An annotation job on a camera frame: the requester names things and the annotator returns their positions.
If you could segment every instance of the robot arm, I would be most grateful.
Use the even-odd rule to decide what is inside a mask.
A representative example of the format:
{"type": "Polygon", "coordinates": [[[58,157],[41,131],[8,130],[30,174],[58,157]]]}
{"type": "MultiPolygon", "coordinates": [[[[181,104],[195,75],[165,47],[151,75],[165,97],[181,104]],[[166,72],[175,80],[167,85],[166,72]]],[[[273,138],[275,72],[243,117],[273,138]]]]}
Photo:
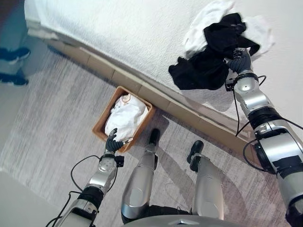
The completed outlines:
{"type": "Polygon", "coordinates": [[[302,226],[303,143],[259,89],[248,51],[237,49],[227,64],[238,75],[227,78],[225,87],[234,91],[255,132],[258,142],[254,148],[260,164],[266,172],[277,175],[287,221],[292,226],[302,226]]]}
{"type": "Polygon", "coordinates": [[[123,156],[115,156],[115,152],[124,144],[133,140],[115,141],[117,129],[111,131],[106,141],[106,149],[100,158],[98,169],[91,177],[78,198],[68,208],[56,227],[92,227],[103,198],[110,189],[117,167],[122,167],[123,156]]]}

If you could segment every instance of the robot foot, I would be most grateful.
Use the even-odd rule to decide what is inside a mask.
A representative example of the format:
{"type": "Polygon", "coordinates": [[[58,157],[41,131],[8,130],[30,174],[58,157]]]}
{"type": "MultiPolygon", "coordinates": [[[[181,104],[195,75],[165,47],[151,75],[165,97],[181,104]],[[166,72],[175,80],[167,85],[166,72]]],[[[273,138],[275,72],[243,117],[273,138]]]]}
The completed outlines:
{"type": "Polygon", "coordinates": [[[201,156],[195,154],[197,153],[201,154],[203,147],[204,147],[204,143],[200,140],[197,140],[196,142],[194,142],[190,150],[190,153],[187,157],[187,162],[190,164],[190,169],[192,171],[198,172],[198,164],[201,159],[201,156]]]}
{"type": "MultiPolygon", "coordinates": [[[[149,146],[157,146],[158,142],[159,142],[159,138],[160,138],[160,130],[159,129],[153,129],[151,131],[151,135],[149,138],[149,146]]],[[[155,155],[155,170],[157,168],[157,164],[158,164],[158,156],[155,155]]]]}
{"type": "Polygon", "coordinates": [[[151,136],[149,139],[149,144],[153,144],[154,146],[157,146],[160,138],[160,130],[159,129],[153,129],[151,131],[151,136]]]}

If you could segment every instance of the robot leg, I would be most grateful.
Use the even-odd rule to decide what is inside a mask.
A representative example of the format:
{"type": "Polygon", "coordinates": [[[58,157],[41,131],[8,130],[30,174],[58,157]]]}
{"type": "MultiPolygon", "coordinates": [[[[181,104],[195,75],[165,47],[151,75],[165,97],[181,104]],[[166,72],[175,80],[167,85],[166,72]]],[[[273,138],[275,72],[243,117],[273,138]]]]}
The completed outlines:
{"type": "Polygon", "coordinates": [[[190,169],[197,172],[193,215],[223,220],[223,191],[219,169],[201,154],[203,142],[196,141],[187,157],[190,169]]]}
{"type": "Polygon", "coordinates": [[[124,223],[141,218],[149,208],[153,172],[158,161],[155,148],[159,136],[160,131],[154,129],[150,142],[125,187],[121,204],[121,216],[124,223]]]}

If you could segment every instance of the white towel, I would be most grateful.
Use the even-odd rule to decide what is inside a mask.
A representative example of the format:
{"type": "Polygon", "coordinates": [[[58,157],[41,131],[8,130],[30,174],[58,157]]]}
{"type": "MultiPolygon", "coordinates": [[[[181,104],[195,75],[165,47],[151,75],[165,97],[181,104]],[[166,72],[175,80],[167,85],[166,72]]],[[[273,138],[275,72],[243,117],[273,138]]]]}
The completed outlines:
{"type": "Polygon", "coordinates": [[[121,96],[110,112],[105,124],[105,134],[109,135],[114,128],[118,128],[115,140],[121,141],[134,135],[148,109],[142,101],[128,94],[121,96]]]}
{"type": "MultiPolygon", "coordinates": [[[[235,13],[233,1],[215,0],[205,6],[196,16],[189,31],[185,34],[183,45],[186,57],[192,57],[196,52],[203,51],[207,46],[204,36],[204,28],[212,23],[218,23],[227,14],[235,13]]],[[[246,31],[243,35],[260,45],[255,56],[267,52],[274,44],[271,29],[262,16],[247,17],[243,20],[246,23],[246,31]]]]}

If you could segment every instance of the bed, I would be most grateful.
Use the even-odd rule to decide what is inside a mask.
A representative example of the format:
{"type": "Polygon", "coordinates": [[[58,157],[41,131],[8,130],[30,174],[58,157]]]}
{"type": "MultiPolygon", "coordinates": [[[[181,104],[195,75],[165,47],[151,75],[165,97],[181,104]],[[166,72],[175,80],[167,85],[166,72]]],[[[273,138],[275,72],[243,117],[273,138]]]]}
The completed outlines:
{"type": "MultiPolygon", "coordinates": [[[[179,90],[168,73],[184,54],[182,40],[197,13],[211,0],[25,0],[28,34],[98,71],[155,106],[240,152],[252,137],[246,127],[238,138],[232,93],[179,90]]],[[[303,124],[301,1],[236,0],[245,16],[263,15],[276,44],[253,62],[262,85],[282,116],[303,124]]],[[[240,126],[246,123],[240,111],[240,126]]],[[[249,154],[251,160],[256,157],[249,154]]]]}

